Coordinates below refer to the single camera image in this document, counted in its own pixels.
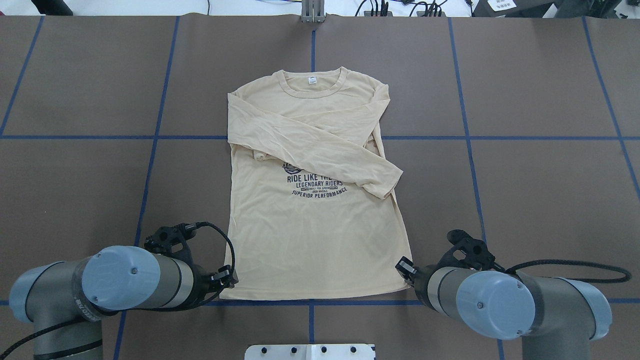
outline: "round blue cap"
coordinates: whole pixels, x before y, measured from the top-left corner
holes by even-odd
[[[108,310],[131,309],[146,301],[160,281],[155,256],[134,246],[110,246],[92,256],[82,287],[90,302]]]
[[[588,284],[586,282],[565,279],[564,277],[556,277],[556,279],[562,279],[571,284],[576,290],[578,290],[584,300],[587,300],[587,304],[591,308],[593,318],[596,322],[596,331],[591,340],[602,339],[609,333],[609,326],[613,322],[613,315],[611,314],[611,306],[609,301],[598,288]]]
[[[529,289],[518,279],[495,271],[467,277],[458,288],[456,305],[471,329],[502,340],[526,334],[536,316]]]
[[[15,281],[11,287],[11,292],[9,292],[9,307],[13,311],[16,319],[27,323],[32,322],[27,316],[27,298],[29,297],[31,287],[33,287],[43,272],[53,265],[62,262],[63,261],[57,261],[49,265],[27,270]]]

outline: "white sticker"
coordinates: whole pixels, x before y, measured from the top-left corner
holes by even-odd
[[[487,0],[487,2],[495,12],[501,12],[503,10],[516,7],[513,0]]]

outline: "metal bracket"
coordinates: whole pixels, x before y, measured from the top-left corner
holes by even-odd
[[[302,22],[324,22],[324,0],[302,0]]]
[[[373,344],[252,345],[244,360],[375,360]]]

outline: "shirt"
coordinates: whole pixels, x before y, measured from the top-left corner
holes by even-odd
[[[228,95],[229,238],[223,299],[332,299],[406,288],[410,248],[385,159],[388,86],[341,67],[283,70]],[[227,249],[227,262],[230,252]]]

